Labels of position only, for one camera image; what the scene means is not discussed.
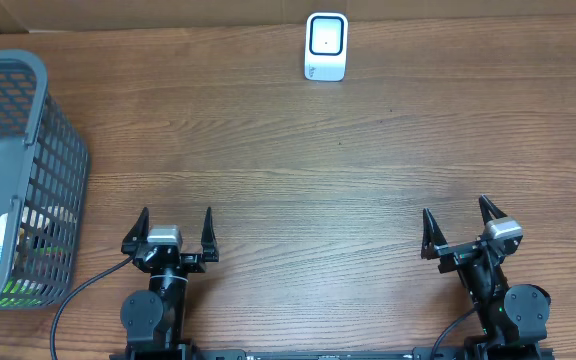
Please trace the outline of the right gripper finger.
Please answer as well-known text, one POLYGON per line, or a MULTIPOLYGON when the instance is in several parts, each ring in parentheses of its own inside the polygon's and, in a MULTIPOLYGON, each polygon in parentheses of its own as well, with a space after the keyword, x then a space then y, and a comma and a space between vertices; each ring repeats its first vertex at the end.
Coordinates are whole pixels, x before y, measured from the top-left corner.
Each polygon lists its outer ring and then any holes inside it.
POLYGON ((478 201, 484 224, 507 216, 486 195, 481 195, 478 201))
POLYGON ((429 208, 423 209, 422 218, 423 236, 420 253, 421 258, 426 260, 439 258, 448 248, 447 240, 429 208))

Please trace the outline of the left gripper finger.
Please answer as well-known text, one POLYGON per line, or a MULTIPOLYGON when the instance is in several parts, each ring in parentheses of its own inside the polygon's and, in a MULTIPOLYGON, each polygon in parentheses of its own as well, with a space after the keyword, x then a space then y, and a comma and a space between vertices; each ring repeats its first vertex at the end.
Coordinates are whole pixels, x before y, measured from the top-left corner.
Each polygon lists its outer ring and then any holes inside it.
POLYGON ((126 255, 134 255, 142 243, 147 240, 149 232, 149 209, 144 207, 127 235, 121 243, 121 252, 126 255))
POLYGON ((212 208, 206 210, 201 236, 202 257, 204 262, 218 262, 219 250, 214 233, 212 208))

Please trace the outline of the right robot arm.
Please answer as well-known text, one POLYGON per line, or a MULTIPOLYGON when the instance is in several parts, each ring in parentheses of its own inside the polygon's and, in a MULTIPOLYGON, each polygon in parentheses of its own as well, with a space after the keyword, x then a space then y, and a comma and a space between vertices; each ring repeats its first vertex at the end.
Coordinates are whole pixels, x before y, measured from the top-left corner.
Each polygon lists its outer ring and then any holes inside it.
POLYGON ((457 272, 472 308, 448 325, 435 340, 426 359, 552 359, 542 349, 547 338, 551 296, 533 284, 511 286, 502 270, 523 239, 523 228, 487 196, 478 199, 484 229, 476 240, 451 246, 430 209, 422 211, 420 257, 437 259, 440 273, 457 272), (460 347, 442 343, 456 327, 475 314, 483 333, 469 336, 460 347))

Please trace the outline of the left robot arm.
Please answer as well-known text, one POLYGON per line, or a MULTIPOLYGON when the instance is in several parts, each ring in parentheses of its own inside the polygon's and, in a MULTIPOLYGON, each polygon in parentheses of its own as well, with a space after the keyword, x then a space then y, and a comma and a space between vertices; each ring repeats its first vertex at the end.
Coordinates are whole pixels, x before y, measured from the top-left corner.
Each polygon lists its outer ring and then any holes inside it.
POLYGON ((204 273, 219 261, 212 210, 207 209, 201 234, 201 251, 182 250, 176 225, 149 224, 143 208, 122 240, 121 252, 149 276, 146 290, 135 291, 122 303, 120 320, 126 330, 126 359, 199 359, 197 346, 182 338, 189 276, 204 273))

